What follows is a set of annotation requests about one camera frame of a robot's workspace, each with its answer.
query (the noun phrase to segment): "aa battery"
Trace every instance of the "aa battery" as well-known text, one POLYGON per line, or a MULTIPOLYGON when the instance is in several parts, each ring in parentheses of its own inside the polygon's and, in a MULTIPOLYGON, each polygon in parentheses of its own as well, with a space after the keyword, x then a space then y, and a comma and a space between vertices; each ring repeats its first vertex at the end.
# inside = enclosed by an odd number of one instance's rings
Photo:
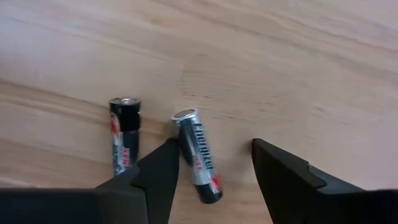
POLYGON ((109 101, 114 175, 121 174, 137 162, 140 108, 141 102, 134 98, 113 98, 109 101))
POLYGON ((172 121, 178 136, 178 144, 190 167, 192 181, 200 200, 203 203, 217 202, 223 196, 223 191, 198 110, 181 111, 172 116, 172 121))

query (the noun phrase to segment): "wooden surface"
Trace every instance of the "wooden surface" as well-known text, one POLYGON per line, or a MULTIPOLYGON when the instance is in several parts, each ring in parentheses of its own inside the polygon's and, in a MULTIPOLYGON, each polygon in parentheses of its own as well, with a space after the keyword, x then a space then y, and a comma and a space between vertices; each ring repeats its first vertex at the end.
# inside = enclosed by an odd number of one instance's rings
POLYGON ((398 2, 2 0, 0 186, 111 177, 107 102, 142 100, 141 156, 199 108, 224 187, 182 167, 171 223, 270 223, 263 138, 365 189, 398 188, 398 2))

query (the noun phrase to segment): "light wood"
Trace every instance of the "light wood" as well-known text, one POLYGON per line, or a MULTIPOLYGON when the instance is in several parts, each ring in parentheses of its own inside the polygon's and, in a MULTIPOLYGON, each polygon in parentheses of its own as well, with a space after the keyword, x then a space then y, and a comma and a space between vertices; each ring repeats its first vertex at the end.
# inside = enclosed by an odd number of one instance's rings
POLYGON ((398 2, 0 1, 0 186, 111 177, 107 102, 142 100, 141 157, 199 108, 225 196, 181 161, 171 223, 271 223, 249 142, 398 188, 398 2))

